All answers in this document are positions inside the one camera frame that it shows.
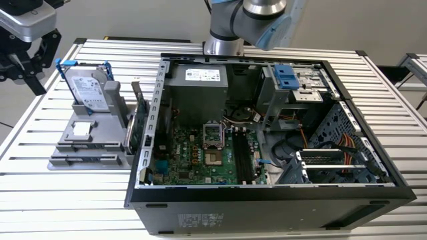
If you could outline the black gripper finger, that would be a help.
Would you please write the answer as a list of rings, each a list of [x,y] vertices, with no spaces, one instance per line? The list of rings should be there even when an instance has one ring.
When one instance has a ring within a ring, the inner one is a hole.
[[[43,69],[51,67],[60,41],[61,34],[59,30],[55,29],[41,37],[39,49],[35,52],[33,57],[25,60],[23,64],[25,72],[24,82],[36,96],[47,93],[47,90],[37,78],[37,74],[43,73]]]

